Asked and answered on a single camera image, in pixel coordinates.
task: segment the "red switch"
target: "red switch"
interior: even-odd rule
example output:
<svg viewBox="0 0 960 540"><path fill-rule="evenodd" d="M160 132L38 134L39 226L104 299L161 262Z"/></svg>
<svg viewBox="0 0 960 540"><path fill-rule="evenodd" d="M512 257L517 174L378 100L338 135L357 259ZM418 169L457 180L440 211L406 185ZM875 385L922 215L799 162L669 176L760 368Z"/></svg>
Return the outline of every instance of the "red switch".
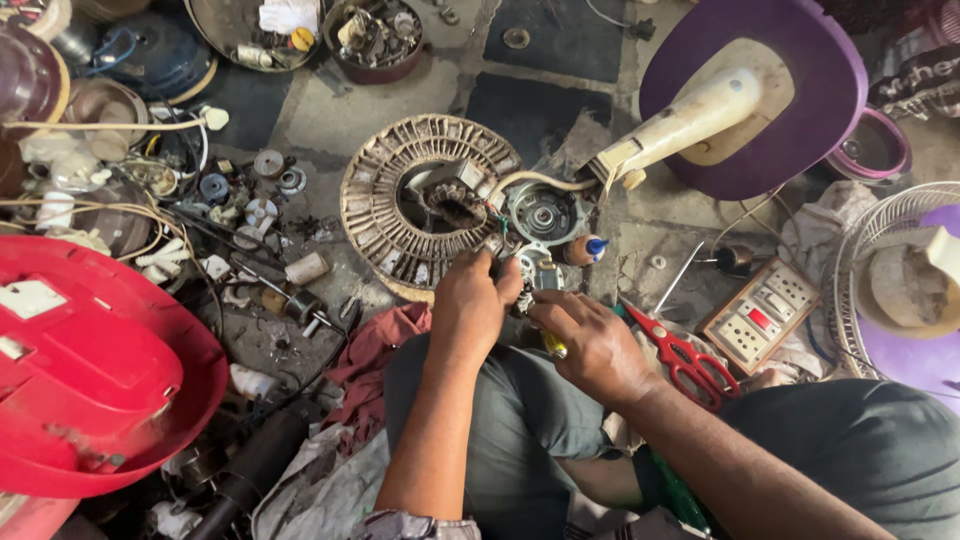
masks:
<svg viewBox="0 0 960 540"><path fill-rule="evenodd" d="M754 323L756 323L756 325L759 326L763 331L768 331L770 330L770 327L774 326L774 323L756 307L751 309L750 313L747 313L747 316L750 317L750 320L754 321Z"/></svg>

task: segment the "blue bottle cap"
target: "blue bottle cap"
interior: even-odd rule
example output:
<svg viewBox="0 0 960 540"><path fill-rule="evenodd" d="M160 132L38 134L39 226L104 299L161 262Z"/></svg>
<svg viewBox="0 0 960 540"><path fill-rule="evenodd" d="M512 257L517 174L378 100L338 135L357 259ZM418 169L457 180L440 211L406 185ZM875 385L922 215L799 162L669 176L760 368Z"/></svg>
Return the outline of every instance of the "blue bottle cap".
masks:
<svg viewBox="0 0 960 540"><path fill-rule="evenodd" d="M599 238L593 238L592 240L587 240L587 253L590 255L600 255L603 253L604 248L609 244L609 240L601 240Z"/></svg>

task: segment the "red scissors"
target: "red scissors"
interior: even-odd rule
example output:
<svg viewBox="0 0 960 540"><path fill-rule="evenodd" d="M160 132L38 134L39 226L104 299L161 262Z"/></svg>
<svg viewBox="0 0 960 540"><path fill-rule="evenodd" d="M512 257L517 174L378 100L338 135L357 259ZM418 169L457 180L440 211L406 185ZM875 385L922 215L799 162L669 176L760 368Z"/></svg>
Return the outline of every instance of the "red scissors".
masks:
<svg viewBox="0 0 960 540"><path fill-rule="evenodd" d="M643 333L646 333L647 337L660 349L658 359L669 368L670 380L673 385L687 398L710 412L717 412L720 410L720 405L724 399L731 400L740 397L740 385L737 384L730 371L720 363L720 360L695 350L693 344L670 333L663 325L647 317L626 300L621 298L620 303L640 325ZM729 388L717 382L717 379L704 367L704 364L708 364L709 367L720 374ZM680 379L681 374L700 389L706 398L698 396L687 388Z"/></svg>

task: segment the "red cloth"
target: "red cloth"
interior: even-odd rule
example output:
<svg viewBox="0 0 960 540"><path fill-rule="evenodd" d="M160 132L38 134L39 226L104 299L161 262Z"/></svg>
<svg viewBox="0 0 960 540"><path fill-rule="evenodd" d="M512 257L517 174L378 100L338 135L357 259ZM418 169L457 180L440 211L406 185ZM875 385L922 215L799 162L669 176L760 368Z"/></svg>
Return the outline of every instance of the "red cloth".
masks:
<svg viewBox="0 0 960 540"><path fill-rule="evenodd" d="M340 452L351 455L353 447L373 438L386 421L383 404L383 376L394 351L407 339L430 331L430 307L420 302L391 307L373 316L350 335L337 366L326 377L343 387L344 403L324 420L324 428L336 423L353 426L353 435L344 434Z"/></svg>

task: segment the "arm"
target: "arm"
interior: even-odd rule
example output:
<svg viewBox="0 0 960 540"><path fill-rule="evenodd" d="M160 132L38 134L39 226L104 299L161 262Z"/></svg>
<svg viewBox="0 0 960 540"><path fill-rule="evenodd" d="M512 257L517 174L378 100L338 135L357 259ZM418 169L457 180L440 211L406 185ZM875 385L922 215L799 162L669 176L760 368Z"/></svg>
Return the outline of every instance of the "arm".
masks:
<svg viewBox="0 0 960 540"><path fill-rule="evenodd" d="M583 296L535 293L530 316L569 353L557 371L623 416L741 540L894 537L646 367L630 330Z"/></svg>
<svg viewBox="0 0 960 540"><path fill-rule="evenodd" d="M459 255L437 285L420 389L374 510L460 520L477 373L496 343L523 280L516 259L489 276L486 251Z"/></svg>

